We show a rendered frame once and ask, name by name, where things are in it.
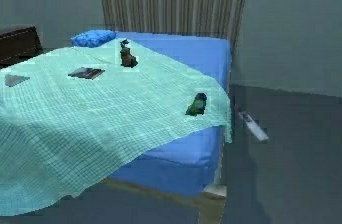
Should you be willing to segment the green and blue toy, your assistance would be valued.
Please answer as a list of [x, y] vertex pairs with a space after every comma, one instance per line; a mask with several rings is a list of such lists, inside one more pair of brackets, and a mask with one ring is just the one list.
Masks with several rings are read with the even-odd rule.
[[206, 108], [207, 96], [205, 93], [198, 93], [194, 101], [187, 107], [186, 115], [197, 116], [203, 115]]

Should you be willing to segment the blue bed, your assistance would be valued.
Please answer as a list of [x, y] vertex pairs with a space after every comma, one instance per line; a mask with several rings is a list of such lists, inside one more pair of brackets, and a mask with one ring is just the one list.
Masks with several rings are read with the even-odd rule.
[[[229, 89], [230, 44], [225, 39], [116, 31], [213, 77]], [[223, 132], [204, 129], [150, 150], [104, 182], [114, 188], [178, 202], [199, 211], [198, 224], [220, 224], [227, 196]]]

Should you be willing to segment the brown figurine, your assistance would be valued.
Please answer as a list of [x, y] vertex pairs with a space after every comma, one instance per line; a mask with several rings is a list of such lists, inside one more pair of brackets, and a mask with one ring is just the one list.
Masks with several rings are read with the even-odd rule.
[[129, 41], [127, 39], [120, 42], [121, 65], [123, 67], [133, 68], [138, 64], [138, 61], [137, 61], [136, 57], [131, 54], [130, 49], [127, 47], [128, 43], [129, 43]]

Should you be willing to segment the white remote control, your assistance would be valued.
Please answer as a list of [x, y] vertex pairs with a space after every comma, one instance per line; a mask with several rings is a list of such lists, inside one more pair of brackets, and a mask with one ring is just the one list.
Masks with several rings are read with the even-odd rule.
[[248, 112], [242, 111], [239, 113], [239, 115], [244, 124], [247, 126], [248, 130], [258, 141], [267, 141], [269, 139], [266, 132], [256, 123], [256, 121], [249, 115]]

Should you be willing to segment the pale green checked blanket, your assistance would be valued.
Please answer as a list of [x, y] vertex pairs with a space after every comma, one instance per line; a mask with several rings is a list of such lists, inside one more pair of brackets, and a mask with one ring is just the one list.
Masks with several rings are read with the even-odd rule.
[[[230, 128], [226, 91], [212, 77], [135, 41], [64, 47], [0, 70], [0, 216], [77, 196], [155, 147], [213, 126]], [[94, 79], [69, 77], [102, 69]], [[5, 76], [29, 77], [7, 87]], [[185, 112], [198, 93], [203, 115]]]

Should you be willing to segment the dark flat book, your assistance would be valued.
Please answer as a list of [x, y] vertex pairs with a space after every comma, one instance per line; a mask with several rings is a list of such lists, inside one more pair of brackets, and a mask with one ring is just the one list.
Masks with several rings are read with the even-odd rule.
[[94, 79], [103, 73], [102, 69], [81, 67], [68, 74], [69, 77]]

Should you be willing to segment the striped beige curtain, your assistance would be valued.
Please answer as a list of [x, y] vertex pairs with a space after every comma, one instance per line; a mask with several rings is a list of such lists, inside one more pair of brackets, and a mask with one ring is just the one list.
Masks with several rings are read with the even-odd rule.
[[235, 51], [245, 0], [101, 0], [107, 29], [227, 39]]

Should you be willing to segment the blue pillow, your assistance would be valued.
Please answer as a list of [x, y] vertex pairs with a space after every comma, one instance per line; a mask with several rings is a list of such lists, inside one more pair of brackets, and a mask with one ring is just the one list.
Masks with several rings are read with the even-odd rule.
[[71, 44], [77, 47], [95, 48], [99, 47], [116, 37], [112, 30], [89, 30], [75, 35], [71, 38]]

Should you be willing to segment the grey triangular object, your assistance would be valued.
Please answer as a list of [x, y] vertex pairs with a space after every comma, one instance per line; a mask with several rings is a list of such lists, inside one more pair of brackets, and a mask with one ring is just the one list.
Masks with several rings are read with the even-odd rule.
[[5, 85], [7, 87], [13, 87], [26, 80], [29, 80], [29, 77], [7, 74], [5, 76]]

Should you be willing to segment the dark brown wooden dresser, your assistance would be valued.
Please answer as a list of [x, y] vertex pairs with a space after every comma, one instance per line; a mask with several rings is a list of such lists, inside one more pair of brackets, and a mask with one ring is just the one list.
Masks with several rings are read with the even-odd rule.
[[34, 26], [0, 29], [0, 69], [23, 62], [43, 53]]

